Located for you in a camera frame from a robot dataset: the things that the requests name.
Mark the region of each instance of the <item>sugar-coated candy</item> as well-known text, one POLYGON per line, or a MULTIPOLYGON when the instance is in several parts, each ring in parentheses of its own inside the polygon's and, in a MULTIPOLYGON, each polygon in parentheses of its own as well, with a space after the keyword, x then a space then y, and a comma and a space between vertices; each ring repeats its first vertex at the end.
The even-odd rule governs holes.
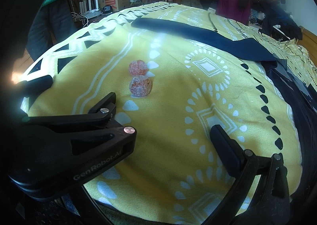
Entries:
POLYGON ((130 83, 130 92, 138 97, 148 95, 151 92, 151 89, 151 79, 143 75, 133 77, 130 83))
POLYGON ((142 60, 133 61, 129 65, 129 72, 132 76, 145 75, 147 72, 146 63, 142 60))

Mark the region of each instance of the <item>wooden floor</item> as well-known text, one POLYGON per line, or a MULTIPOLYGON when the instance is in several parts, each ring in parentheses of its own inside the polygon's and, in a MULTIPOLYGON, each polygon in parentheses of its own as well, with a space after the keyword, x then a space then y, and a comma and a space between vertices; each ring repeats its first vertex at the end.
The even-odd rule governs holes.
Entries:
POLYGON ((15 61, 13 66, 12 81, 18 83, 20 81, 21 75, 27 70, 28 67, 33 63, 31 56, 25 49, 22 58, 15 61))

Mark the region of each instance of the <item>metal pin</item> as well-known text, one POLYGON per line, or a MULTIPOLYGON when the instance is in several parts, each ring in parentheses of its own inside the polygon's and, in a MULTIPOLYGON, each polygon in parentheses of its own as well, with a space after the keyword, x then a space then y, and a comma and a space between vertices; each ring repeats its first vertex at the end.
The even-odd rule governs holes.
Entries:
POLYGON ((135 129, 133 127, 125 127, 123 131, 127 134, 133 134, 135 132, 135 129))
POLYGON ((253 152, 250 149, 245 150, 244 153, 246 156, 249 156, 249 157, 253 155, 253 152))
POLYGON ((279 161, 281 159, 281 156, 279 154, 274 154, 274 158, 275 160, 279 161))
POLYGON ((101 108, 100 111, 102 113, 109 113, 109 109, 108 108, 101 108))

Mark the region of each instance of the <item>bedspread pattern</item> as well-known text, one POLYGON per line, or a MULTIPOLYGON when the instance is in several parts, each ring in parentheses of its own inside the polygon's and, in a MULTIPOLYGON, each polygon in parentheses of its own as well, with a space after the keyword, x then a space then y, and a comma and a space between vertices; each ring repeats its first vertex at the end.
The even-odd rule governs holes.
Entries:
POLYGON ((81 29, 26 71, 23 79, 50 74, 54 83, 34 103, 24 99, 22 109, 30 116, 81 114, 109 92, 117 94, 115 119, 137 128, 135 152, 85 185, 92 197, 147 220, 201 224, 234 182, 210 143, 214 124, 257 155, 281 152, 294 192, 302 168, 292 109, 261 65, 196 41, 131 27, 144 15, 211 29, 232 40, 253 37, 294 62, 292 71, 305 83, 316 82, 313 68, 297 66, 300 59, 307 61, 305 50, 193 7, 155 3, 81 29), (143 98, 129 92, 128 66, 138 59, 147 63, 153 81, 143 98))

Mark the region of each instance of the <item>maroon cloth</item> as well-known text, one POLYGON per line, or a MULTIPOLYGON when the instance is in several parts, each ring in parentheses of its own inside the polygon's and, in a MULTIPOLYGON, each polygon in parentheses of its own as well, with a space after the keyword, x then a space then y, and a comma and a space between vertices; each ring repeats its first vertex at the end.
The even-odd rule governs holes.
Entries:
POLYGON ((233 19, 248 25, 248 20, 251 14, 250 0, 243 11, 239 10, 238 2, 239 0, 219 0, 216 15, 233 19))

